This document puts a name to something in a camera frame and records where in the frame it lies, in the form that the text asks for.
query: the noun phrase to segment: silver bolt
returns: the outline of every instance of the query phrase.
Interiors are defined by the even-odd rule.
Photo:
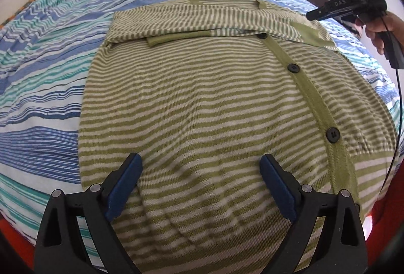
[[[313,190],[313,188],[309,184],[302,185],[302,191],[310,193],[312,190]]]
[[[92,192],[98,192],[99,190],[101,190],[101,185],[99,184],[92,184],[90,186],[90,191]]]
[[[343,189],[343,190],[341,191],[341,194],[342,194],[342,196],[344,196],[344,197],[350,197],[350,196],[351,196],[350,192],[349,192],[347,189]]]
[[[52,192],[53,197],[58,197],[62,194],[62,190],[56,189],[55,191]]]

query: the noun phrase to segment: hand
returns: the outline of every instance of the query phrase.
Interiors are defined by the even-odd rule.
[[[404,22],[397,15],[387,12],[387,15],[383,17],[389,31],[391,31],[398,42],[401,44],[401,49],[404,52]],[[363,26],[363,22],[360,19],[356,19],[356,25]],[[372,44],[377,48],[377,52],[380,55],[384,54],[384,42],[377,36],[376,32],[386,31],[386,27],[380,18],[366,23],[366,36],[372,40]]]

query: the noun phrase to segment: bed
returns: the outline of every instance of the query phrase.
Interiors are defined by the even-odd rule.
[[[82,191],[82,95],[114,12],[161,1],[36,0],[0,30],[0,212],[32,244],[50,193]],[[314,9],[306,0],[267,1],[299,13]],[[336,21],[323,25],[382,98],[398,130],[399,96],[381,65]],[[90,258],[102,268],[85,221],[79,223]]]

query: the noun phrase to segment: black button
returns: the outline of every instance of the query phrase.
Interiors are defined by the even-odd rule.
[[[263,32],[263,33],[259,33],[259,34],[257,35],[257,37],[258,37],[259,39],[265,39],[266,37],[268,37],[268,35],[267,35],[265,32]]]
[[[331,143],[336,143],[341,137],[341,133],[335,127],[331,127],[327,129],[326,136]]]
[[[300,67],[297,64],[289,63],[288,70],[293,73],[298,73],[300,71]]]

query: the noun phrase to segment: striped fabric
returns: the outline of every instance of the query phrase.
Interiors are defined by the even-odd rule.
[[[82,95],[113,13],[161,1],[166,0],[36,0],[0,29],[0,211],[33,244],[49,194],[56,188],[82,190]],[[299,13],[314,8],[305,0],[268,1]],[[398,94],[385,71],[341,25],[322,25],[398,127]],[[385,168],[373,165],[384,175]]]
[[[368,187],[384,175],[355,164],[388,167],[395,127],[318,22],[266,2],[195,3],[115,14],[84,90],[82,183],[101,183],[131,151],[142,156],[137,189],[114,228],[143,273],[260,272],[289,227],[260,157],[272,153],[316,190],[348,189],[364,216],[378,195]],[[150,47],[153,37],[160,43]],[[326,139],[329,127],[339,128],[337,143]]]

